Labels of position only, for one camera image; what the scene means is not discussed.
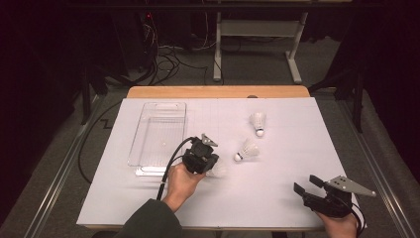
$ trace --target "green sleeve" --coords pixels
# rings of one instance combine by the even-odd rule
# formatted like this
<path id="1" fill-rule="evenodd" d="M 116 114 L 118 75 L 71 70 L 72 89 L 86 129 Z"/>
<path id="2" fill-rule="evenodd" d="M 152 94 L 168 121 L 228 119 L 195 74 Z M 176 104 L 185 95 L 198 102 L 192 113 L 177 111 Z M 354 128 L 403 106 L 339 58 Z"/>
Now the green sleeve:
<path id="1" fill-rule="evenodd" d="M 177 238 L 182 227 L 166 203 L 149 199 L 124 224 L 115 238 Z"/>

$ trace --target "wooden table edge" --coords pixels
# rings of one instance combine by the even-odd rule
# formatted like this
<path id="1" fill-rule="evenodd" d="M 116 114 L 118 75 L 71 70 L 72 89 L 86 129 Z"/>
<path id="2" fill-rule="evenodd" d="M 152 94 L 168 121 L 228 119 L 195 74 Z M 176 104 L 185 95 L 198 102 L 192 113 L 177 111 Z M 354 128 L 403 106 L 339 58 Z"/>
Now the wooden table edge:
<path id="1" fill-rule="evenodd" d="M 310 97 L 302 85 L 134 86 L 127 98 L 294 98 Z"/>

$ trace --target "gray floor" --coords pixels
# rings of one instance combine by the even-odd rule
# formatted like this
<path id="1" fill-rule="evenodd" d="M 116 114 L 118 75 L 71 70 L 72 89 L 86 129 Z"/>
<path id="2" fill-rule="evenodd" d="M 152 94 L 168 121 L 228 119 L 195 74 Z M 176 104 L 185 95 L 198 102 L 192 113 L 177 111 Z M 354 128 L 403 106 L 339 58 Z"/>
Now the gray floor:
<path id="1" fill-rule="evenodd" d="M 239 84 L 293 84 L 283 52 L 291 46 L 290 40 L 270 43 L 224 39 L 222 68 L 225 85 Z M 316 44 L 302 43 L 296 61 L 305 86 L 322 80 L 330 66 L 339 43 L 324 40 Z M 221 84 L 212 80 L 213 50 L 186 52 L 176 50 L 178 58 L 194 67 L 181 65 L 177 74 L 164 85 Z M 158 77 L 163 78 L 170 63 L 163 62 Z M 367 218 L 368 229 L 362 237 L 416 237 L 420 224 L 420 187 L 389 140 L 383 125 L 377 119 L 368 95 L 364 95 L 363 129 L 357 133 L 350 122 L 352 101 L 336 101 L 334 89 L 320 90 L 312 94 L 317 100 L 337 153 L 347 176 L 378 192 L 378 196 L 360 196 L 360 205 Z M 111 105 L 123 99 L 128 89 L 110 86 L 105 97 L 95 99 L 97 117 Z M 81 99 L 74 105 L 76 111 L 61 128 L 37 166 L 34 174 L 0 229 L 0 237 L 91 237 L 94 232 L 75 224 L 83 199 L 89 189 L 77 166 L 77 160 L 67 163 L 68 175 L 63 186 L 55 191 L 51 199 L 51 210 L 44 216 L 37 211 L 49 193 L 51 184 L 60 167 L 68 158 L 69 149 L 83 131 L 80 126 Z M 118 113 L 118 105 L 100 119 L 108 119 L 112 125 Z M 105 121 L 98 121 L 82 148 L 81 167 L 86 176 L 93 178 L 111 129 L 104 128 Z M 34 217 L 42 217 L 32 224 Z M 289 237 L 301 237 L 300 233 L 289 233 Z M 309 232 L 306 237 L 326 237 L 324 232 Z"/>

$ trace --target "transparent plastic tray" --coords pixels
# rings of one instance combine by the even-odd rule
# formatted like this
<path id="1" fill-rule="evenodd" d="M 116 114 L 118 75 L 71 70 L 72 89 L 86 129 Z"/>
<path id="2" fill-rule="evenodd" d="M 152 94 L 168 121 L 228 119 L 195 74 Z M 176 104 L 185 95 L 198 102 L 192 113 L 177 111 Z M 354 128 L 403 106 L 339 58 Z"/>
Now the transparent plastic tray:
<path id="1" fill-rule="evenodd" d="M 159 176 L 183 141 L 186 104 L 145 103 L 133 141 L 128 165 L 138 176 Z"/>

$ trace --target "gripper camera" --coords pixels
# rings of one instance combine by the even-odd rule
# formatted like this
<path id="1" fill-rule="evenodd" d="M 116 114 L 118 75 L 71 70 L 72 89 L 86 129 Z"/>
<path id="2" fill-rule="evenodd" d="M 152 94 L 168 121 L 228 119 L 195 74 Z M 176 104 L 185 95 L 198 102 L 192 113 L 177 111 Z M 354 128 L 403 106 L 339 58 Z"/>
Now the gripper camera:
<path id="1" fill-rule="evenodd" d="M 309 180 L 319 187 L 324 187 L 327 195 L 322 198 L 308 193 L 303 187 L 294 183 L 294 191 L 303 198 L 303 205 L 324 215 L 342 218 L 352 212 L 352 193 L 376 196 L 372 190 L 346 178 L 336 177 L 328 181 L 310 176 Z"/>
<path id="2" fill-rule="evenodd" d="M 213 169 L 219 156 L 213 153 L 212 147 L 218 145 L 214 143 L 205 134 L 201 134 L 201 139 L 194 137 L 191 139 L 191 149 L 186 149 L 182 156 L 186 168 L 191 173 L 203 174 Z"/>

